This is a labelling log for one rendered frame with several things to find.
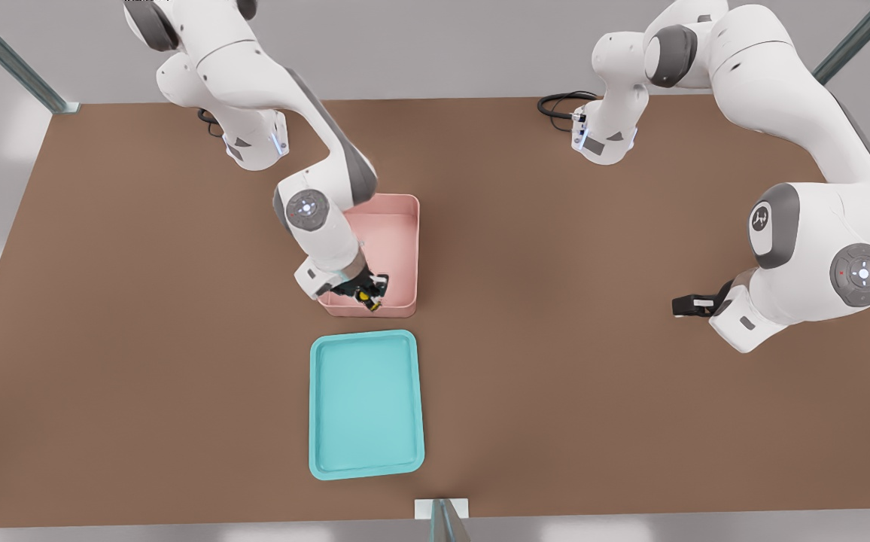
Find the silver frame post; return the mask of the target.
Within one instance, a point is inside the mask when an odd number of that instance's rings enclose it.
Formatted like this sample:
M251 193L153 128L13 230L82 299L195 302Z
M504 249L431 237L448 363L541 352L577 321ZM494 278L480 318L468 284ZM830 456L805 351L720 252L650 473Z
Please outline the silver frame post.
M52 114L76 114L81 104L68 102L0 36L0 66Z
M869 42L870 10L811 72L814 79L829 83Z
M429 522L428 542L472 542L463 520L470 517L468 498L414 500L415 520Z

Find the pink open box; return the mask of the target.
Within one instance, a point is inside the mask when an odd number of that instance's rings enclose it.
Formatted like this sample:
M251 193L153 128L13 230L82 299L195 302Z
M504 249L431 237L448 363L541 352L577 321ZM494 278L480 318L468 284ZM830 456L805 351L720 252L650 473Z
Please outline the pink open box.
M346 219L374 274L389 277L381 306L369 311L350 297L326 293L319 304L335 317L407 318L415 313L420 251L420 202L410 194L376 194L346 210Z

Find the pale blue-green tray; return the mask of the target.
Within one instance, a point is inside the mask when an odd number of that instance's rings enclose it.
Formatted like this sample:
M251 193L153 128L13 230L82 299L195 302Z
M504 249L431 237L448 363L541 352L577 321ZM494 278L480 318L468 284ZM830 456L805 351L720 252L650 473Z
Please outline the pale blue-green tray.
M415 336L319 337L310 351L309 467L318 480L393 476L424 463Z

